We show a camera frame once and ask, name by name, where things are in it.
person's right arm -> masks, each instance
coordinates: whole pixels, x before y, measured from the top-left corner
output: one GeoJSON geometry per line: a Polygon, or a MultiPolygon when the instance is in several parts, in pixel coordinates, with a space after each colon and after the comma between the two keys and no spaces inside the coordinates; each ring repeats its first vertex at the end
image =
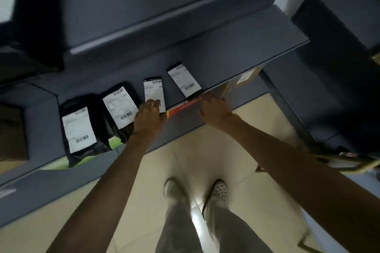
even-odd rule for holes
{"type": "Polygon", "coordinates": [[[244,122],[224,99],[206,95],[200,114],[247,150],[349,252],[380,250],[380,199],[312,155],[244,122]]]}

person's left arm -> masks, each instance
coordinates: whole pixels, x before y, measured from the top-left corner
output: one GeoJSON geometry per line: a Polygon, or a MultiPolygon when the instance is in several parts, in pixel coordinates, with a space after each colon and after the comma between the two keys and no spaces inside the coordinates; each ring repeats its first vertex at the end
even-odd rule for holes
{"type": "Polygon", "coordinates": [[[159,100],[140,106],[135,131],[123,152],[74,211],[47,253],[104,253],[120,217],[149,145],[161,131],[166,115],[159,114],[159,100]]]}

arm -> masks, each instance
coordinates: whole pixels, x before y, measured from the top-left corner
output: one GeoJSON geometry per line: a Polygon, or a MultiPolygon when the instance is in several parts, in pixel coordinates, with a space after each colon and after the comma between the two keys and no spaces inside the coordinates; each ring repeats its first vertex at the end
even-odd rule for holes
{"type": "Polygon", "coordinates": [[[136,114],[135,132],[123,152],[75,210],[48,253],[104,253],[114,235],[143,155],[162,129],[159,100],[147,101],[136,114]]]}
{"type": "Polygon", "coordinates": [[[200,114],[247,150],[349,252],[378,250],[377,197],[310,154],[250,126],[223,99],[204,97],[200,114]]]}

leg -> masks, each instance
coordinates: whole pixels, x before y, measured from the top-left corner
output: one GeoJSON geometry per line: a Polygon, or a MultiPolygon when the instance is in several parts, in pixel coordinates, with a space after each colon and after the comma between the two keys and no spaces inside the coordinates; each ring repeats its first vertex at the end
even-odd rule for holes
{"type": "Polygon", "coordinates": [[[219,241],[220,253],[272,253],[246,222],[228,209],[228,189],[217,180],[206,201],[203,216],[219,241]]]}
{"type": "Polygon", "coordinates": [[[169,208],[155,253],[203,253],[191,220],[190,203],[174,179],[165,183],[164,195],[169,199],[169,208]]]}

person's left hand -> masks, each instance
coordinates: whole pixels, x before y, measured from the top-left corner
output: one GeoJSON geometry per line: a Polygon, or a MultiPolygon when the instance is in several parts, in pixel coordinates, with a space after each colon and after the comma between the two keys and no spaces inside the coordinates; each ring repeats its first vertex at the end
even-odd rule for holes
{"type": "Polygon", "coordinates": [[[144,135],[154,140],[166,122],[166,113],[160,115],[160,101],[149,99],[140,105],[134,120],[134,135],[144,135]]]}

